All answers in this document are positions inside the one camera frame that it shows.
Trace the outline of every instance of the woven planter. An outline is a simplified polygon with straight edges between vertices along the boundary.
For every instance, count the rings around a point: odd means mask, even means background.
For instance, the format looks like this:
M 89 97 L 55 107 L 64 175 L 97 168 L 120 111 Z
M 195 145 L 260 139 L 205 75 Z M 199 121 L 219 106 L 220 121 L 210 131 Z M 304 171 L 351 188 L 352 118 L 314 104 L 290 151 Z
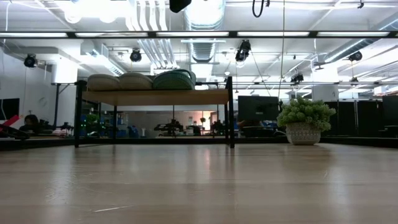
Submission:
M 287 140 L 294 145 L 313 145 L 321 139 L 321 131 L 307 123 L 286 125 Z

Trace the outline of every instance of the white wall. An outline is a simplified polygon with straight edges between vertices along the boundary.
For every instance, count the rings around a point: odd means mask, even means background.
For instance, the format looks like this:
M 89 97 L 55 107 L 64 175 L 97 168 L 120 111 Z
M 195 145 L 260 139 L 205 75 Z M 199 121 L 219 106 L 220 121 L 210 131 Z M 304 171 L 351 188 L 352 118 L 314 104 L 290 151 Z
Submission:
M 0 99 L 19 98 L 19 114 L 29 115 L 29 111 L 39 119 L 53 124 L 55 112 L 56 86 L 51 85 L 52 73 L 41 68 L 26 68 L 23 61 L 6 55 L 0 49 Z M 75 114 L 76 88 L 68 87 L 61 95 L 58 108 L 58 124 L 70 122 L 73 125 Z M 24 125 L 21 118 L 12 127 Z

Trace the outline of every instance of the ceiling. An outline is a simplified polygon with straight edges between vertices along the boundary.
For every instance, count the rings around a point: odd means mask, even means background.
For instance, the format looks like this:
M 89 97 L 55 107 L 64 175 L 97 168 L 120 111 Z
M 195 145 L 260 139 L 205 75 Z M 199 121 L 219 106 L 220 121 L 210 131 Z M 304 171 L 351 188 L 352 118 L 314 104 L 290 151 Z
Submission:
M 9 1 L 0 1 L 1 30 L 6 30 L 6 20 L 8 21 L 8 31 L 128 30 L 124 15 L 129 12 L 126 10 L 127 2 L 123 0 L 111 1 L 111 8 L 118 12 L 117 15 L 119 17 L 109 24 L 101 22 L 97 17 L 83 17 L 80 22 L 69 24 L 65 20 L 64 11 L 56 9 L 56 7 L 59 7 L 56 3 L 57 1 L 13 0 L 12 2 L 9 5 Z M 255 18 L 251 11 L 252 2 L 250 0 L 226 0 L 223 30 L 372 30 L 373 26 L 397 13 L 398 2 L 395 0 L 373 0 L 364 1 L 364 3 L 365 6 L 362 9 L 357 9 L 359 1 L 286 0 L 284 11 L 283 1 L 271 0 L 270 7 L 265 7 L 262 16 Z M 256 1 L 257 13 L 260 5 L 261 2 Z M 7 6 L 9 6 L 8 18 L 6 18 Z M 203 15 L 206 15 L 206 9 L 198 10 L 202 10 Z M 149 24 L 148 15 L 149 13 L 147 13 L 146 21 Z M 175 14 L 169 11 L 167 7 L 166 23 L 169 30 L 185 30 L 183 12 Z M 244 67 L 237 68 L 235 62 L 233 60 L 231 62 L 231 58 L 234 58 L 234 52 L 241 41 L 241 39 L 225 39 L 225 43 L 217 45 L 216 55 L 214 60 L 212 60 L 211 74 L 209 74 L 210 78 L 207 78 L 207 80 L 223 80 L 225 77 L 224 73 L 229 72 L 229 75 L 233 76 L 235 80 L 238 79 L 239 82 L 258 81 L 259 75 L 262 75 L 265 80 L 275 82 L 278 82 L 282 75 L 287 81 L 290 81 L 289 77 L 295 72 L 292 69 L 300 62 L 303 62 L 303 59 L 308 59 L 311 56 L 316 59 L 317 54 L 331 52 L 350 40 L 250 39 L 252 54 L 245 61 Z M 143 54 L 141 62 L 138 63 L 131 63 L 129 59 L 131 50 L 139 47 L 136 39 L 96 39 L 93 42 L 96 45 L 104 44 L 107 46 L 110 50 L 110 59 L 125 71 L 150 72 L 151 62 L 145 54 Z M 80 55 L 81 43 L 82 40 L 24 39 L 7 41 L 7 46 L 57 47 L 92 68 L 89 72 L 81 71 L 80 76 L 90 75 L 93 71 L 111 74 L 102 65 L 96 65 L 87 60 L 84 57 L 85 55 Z M 189 69 L 191 60 L 188 44 L 181 43 L 180 39 L 171 39 L 171 44 L 178 65 L 181 68 Z M 351 62 L 348 60 L 340 60 L 328 66 L 339 71 L 339 80 L 349 81 L 353 75 L 368 72 L 398 60 L 396 57 L 398 55 L 396 45 L 396 39 L 382 39 L 375 44 L 367 46 L 361 50 L 363 54 L 362 61 L 354 62 L 352 69 Z M 305 66 L 300 66 L 300 71 L 303 72 L 305 81 L 310 81 L 311 74 L 316 71 L 313 70 L 314 68 L 309 61 L 303 63 L 303 65 Z M 375 73 L 362 81 L 373 81 L 395 75 L 398 75 L 398 68 Z M 248 87 L 250 89 L 264 89 L 264 86 L 256 85 L 238 86 L 238 88 L 244 89 Z M 363 88 L 370 90 L 370 87 L 364 86 Z

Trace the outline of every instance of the black metal table frame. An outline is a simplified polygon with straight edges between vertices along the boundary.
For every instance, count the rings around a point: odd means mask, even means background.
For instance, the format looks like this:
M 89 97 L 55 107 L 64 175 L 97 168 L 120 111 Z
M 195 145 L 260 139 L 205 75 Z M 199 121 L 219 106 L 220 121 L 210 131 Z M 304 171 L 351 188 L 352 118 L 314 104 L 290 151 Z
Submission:
M 75 83 L 76 88 L 76 108 L 75 108 L 75 147 L 79 147 L 81 144 L 80 139 L 80 130 L 81 130 L 81 109 L 83 103 L 83 89 L 86 87 L 87 82 L 80 80 Z M 197 83 L 197 85 L 206 85 L 207 83 Z M 228 90 L 228 102 L 224 105 L 224 115 L 225 115 L 225 139 L 201 139 L 200 141 L 206 142 L 207 140 L 210 144 L 220 143 L 220 144 L 229 144 L 231 149 L 235 148 L 235 133 L 234 133 L 234 105 L 233 105 L 233 81 L 232 77 L 228 77 L 225 88 Z M 130 141 L 125 141 L 125 139 L 117 139 L 117 113 L 118 107 L 114 106 L 113 108 L 113 136 L 112 143 L 113 144 L 134 144 L 134 139 Z M 152 139 L 151 141 L 137 141 L 138 144 L 153 144 L 154 141 L 159 139 Z M 181 141 L 184 144 L 195 144 L 198 142 L 197 139 L 176 139 L 176 141 L 170 141 L 170 144 L 175 144 L 176 142 Z

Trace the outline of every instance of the person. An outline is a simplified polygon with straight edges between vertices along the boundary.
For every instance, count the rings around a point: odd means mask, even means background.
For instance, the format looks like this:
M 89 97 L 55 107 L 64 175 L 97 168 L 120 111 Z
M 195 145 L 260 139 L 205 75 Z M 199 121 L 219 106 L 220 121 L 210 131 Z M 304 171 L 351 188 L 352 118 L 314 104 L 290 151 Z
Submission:
M 19 128 L 20 131 L 24 131 L 27 133 L 40 133 L 40 124 L 39 119 L 37 119 L 36 115 L 30 114 L 25 117 L 25 125 Z

